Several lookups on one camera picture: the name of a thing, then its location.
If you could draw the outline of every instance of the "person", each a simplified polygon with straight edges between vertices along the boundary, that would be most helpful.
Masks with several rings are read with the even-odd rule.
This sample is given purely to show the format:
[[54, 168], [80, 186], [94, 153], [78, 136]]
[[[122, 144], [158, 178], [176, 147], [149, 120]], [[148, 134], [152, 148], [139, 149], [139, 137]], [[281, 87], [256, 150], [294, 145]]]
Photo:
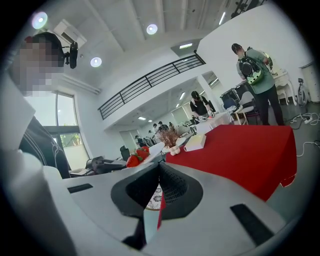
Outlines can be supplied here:
[[[14, 57], [12, 64], [3, 74], [0, 93], [2, 97], [0, 99], [1, 109], [3, 111], [1, 111], [0, 116], [4, 126], [8, 126], [10, 122], [13, 122], [11, 119], [14, 119], [12, 118], [15, 116], [14, 111], [17, 111], [16, 116], [21, 119], [23, 111], [31, 109], [30, 118], [27, 120], [27, 117], [24, 117], [25, 126], [19, 127], [21, 137], [19, 137], [18, 148], [38, 158], [44, 166], [58, 169], [61, 177], [66, 179], [70, 178], [69, 170], [71, 168], [63, 149], [33, 116], [34, 109], [23, 97], [29, 96], [35, 90], [48, 90], [45, 83], [46, 79], [50, 75], [63, 73], [63, 66], [64, 52], [61, 42], [55, 34], [43, 32], [33, 37], [27, 37], [18, 54]], [[10, 107], [8, 101], [6, 102], [6, 97], [13, 95], [16, 104], [14, 109]], [[6, 112], [12, 112], [11, 119], [10, 117], [6, 118]]]
[[144, 141], [141, 137], [136, 135], [134, 138], [137, 140], [137, 144], [140, 146], [140, 148], [147, 147], [147, 144], [144, 143]]
[[191, 101], [190, 101], [190, 108], [192, 113], [196, 117], [204, 117], [208, 118], [209, 114], [208, 111], [211, 111], [209, 103], [207, 99], [203, 96], [200, 96], [197, 91], [191, 92]]
[[239, 74], [239, 76], [246, 80], [245, 76], [240, 70], [240, 60], [242, 58], [249, 58], [253, 60], [253, 62], [260, 68], [260, 70], [263, 72], [263, 78], [261, 81], [258, 81], [255, 85], [251, 85], [252, 90], [254, 91], [257, 99], [257, 105], [260, 109], [260, 116], [262, 124], [265, 126], [270, 125], [268, 118], [268, 108], [270, 101], [270, 104], [273, 108], [275, 120], [279, 126], [284, 126], [284, 119], [282, 110], [278, 101], [278, 94], [277, 89], [275, 86], [275, 79], [270, 74], [269, 69], [266, 65], [269, 63], [269, 59], [264, 56], [261, 52], [252, 49], [251, 47], [248, 48], [247, 51], [245, 51], [241, 45], [234, 43], [231, 46], [232, 51], [238, 56], [238, 61], [236, 62], [236, 69]]
[[159, 136], [160, 136], [160, 130], [159, 128], [157, 127], [157, 124], [154, 123], [153, 124], [153, 134], [154, 134], [154, 141], [158, 144], [161, 142], [161, 140], [159, 139]]
[[160, 130], [164, 130], [164, 131], [169, 130], [168, 125], [163, 124], [162, 121], [159, 121], [158, 124], [160, 125], [160, 126], [159, 126], [159, 129], [160, 129]]
[[153, 134], [153, 132], [151, 130], [149, 130], [148, 132], [148, 138], [150, 138], [151, 142], [153, 145], [156, 145], [157, 143], [155, 142], [154, 138], [155, 138], [155, 135]]

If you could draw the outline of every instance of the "balcony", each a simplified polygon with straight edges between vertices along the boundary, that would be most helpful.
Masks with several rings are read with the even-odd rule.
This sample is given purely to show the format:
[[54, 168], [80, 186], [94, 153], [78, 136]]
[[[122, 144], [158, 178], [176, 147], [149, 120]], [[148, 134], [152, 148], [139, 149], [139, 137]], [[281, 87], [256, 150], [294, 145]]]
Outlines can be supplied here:
[[156, 70], [144, 75], [136, 81], [129, 84], [127, 87], [119, 91], [116, 95], [108, 99], [98, 110], [100, 111], [102, 120], [114, 113], [116, 110], [146, 92], [147, 90], [156, 87], [162, 82], [177, 76], [185, 71], [189, 71], [196, 67], [206, 64], [199, 55], [194, 54], [184, 57], [166, 64]]

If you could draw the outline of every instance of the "white column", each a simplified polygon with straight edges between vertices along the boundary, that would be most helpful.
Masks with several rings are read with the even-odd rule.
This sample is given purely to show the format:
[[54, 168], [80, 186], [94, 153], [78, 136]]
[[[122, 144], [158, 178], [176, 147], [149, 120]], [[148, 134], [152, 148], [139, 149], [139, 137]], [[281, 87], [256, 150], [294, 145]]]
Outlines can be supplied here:
[[218, 99], [214, 95], [214, 92], [211, 90], [211, 87], [207, 83], [206, 79], [202, 75], [198, 75], [198, 77], [196, 79], [197, 79], [198, 83], [201, 85], [201, 87], [204, 89], [205, 94], [208, 97], [207, 100], [211, 101], [212, 105], [215, 108], [215, 111], [223, 112], [223, 109], [222, 109]]

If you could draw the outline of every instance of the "black hair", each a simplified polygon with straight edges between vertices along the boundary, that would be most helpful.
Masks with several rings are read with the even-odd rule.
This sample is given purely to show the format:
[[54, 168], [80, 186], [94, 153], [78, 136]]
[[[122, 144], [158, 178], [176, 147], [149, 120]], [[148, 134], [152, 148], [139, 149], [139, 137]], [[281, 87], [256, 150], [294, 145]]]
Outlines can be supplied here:
[[237, 43], [234, 43], [232, 46], [231, 46], [231, 50], [237, 54], [237, 51], [241, 50], [242, 49], [242, 46], [240, 44], [237, 44]]
[[58, 66], [64, 66], [65, 54], [62, 49], [62, 44], [55, 34], [49, 32], [36, 34], [32, 37], [32, 43], [51, 43], [51, 50], [55, 50], [58, 54]]
[[199, 93], [195, 90], [191, 92], [191, 97], [195, 100], [198, 100], [200, 98]]

